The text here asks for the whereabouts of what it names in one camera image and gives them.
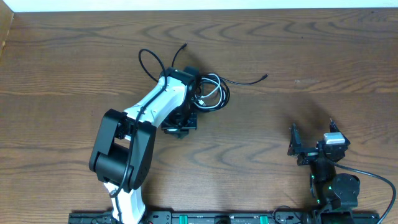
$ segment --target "white wall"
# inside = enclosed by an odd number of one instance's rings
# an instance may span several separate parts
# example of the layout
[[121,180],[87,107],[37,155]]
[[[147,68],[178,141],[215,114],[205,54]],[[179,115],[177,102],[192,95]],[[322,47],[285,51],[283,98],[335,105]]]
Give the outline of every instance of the white wall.
[[398,7],[398,0],[4,0],[14,12]]

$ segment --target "white cable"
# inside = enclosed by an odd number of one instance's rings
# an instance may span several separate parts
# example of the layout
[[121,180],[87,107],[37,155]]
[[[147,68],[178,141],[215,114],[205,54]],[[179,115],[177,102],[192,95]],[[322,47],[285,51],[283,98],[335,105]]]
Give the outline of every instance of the white cable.
[[214,73],[211,73],[211,74],[209,74],[209,75],[215,76],[215,77],[217,78],[217,80],[218,80],[218,83],[215,82],[214,80],[209,79],[209,78],[202,78],[202,80],[207,80],[207,81],[209,81],[209,82],[212,82],[212,83],[216,84],[217,86],[216,86],[216,88],[215,88],[211,93],[207,94],[206,96],[202,96],[201,98],[206,98],[206,97],[212,95],[217,89],[219,89],[219,91],[220,91],[220,100],[219,100],[218,103],[217,103],[216,105],[214,105],[214,106],[201,106],[201,105],[199,105],[198,103],[195,102],[196,106],[197,106],[198,108],[201,108],[201,109],[212,109],[212,108],[215,108],[215,107],[217,107],[218,105],[220,105],[221,99],[224,99],[224,100],[225,100],[225,93],[224,93],[224,95],[223,95],[223,90],[221,89],[221,81],[220,81],[220,78],[218,77],[218,75],[216,75],[216,74],[214,74]]

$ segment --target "robotic arm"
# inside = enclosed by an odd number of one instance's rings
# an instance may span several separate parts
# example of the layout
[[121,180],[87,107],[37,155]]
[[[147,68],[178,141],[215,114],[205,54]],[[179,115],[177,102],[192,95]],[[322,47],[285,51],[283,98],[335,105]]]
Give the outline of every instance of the robotic arm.
[[[181,71],[170,67],[165,72],[166,76],[161,74],[156,87],[140,102],[123,112],[110,109],[105,113],[90,157],[90,170],[96,172],[98,180],[104,182],[111,195],[119,187],[123,188],[112,198],[112,203],[115,208],[113,217],[124,223],[138,223],[145,212],[141,185],[150,168],[156,129],[165,120],[162,129],[179,137],[186,135],[189,129],[196,129],[196,114],[191,105],[196,100],[198,70],[187,67]],[[167,86],[162,91],[165,78]],[[130,141],[134,128],[137,130],[130,149],[115,143],[115,138]],[[131,159],[127,161],[131,149]],[[126,164],[129,165],[127,179],[123,181]]]

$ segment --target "green clip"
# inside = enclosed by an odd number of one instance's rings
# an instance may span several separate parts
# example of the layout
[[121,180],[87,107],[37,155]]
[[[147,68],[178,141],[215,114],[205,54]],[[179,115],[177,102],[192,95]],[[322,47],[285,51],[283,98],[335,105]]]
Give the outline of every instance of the green clip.
[[188,216],[180,215],[180,224],[188,224]]
[[260,224],[268,224],[268,216],[260,216]]

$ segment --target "table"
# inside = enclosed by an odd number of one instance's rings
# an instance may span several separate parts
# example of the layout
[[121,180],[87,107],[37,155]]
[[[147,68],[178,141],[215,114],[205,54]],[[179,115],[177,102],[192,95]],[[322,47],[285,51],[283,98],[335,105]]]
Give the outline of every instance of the table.
[[[17,13],[0,62],[0,222],[66,223],[102,211],[108,193],[88,169],[101,118],[154,82],[148,48],[253,86],[229,85],[220,111],[183,140],[155,141],[148,206],[174,210],[305,208],[309,167],[287,156],[295,122],[314,146],[333,118],[351,140],[341,164],[398,185],[398,9]],[[145,55],[146,67],[159,73]],[[386,209],[391,189],[361,179],[358,210]],[[398,216],[393,208],[385,223]]]

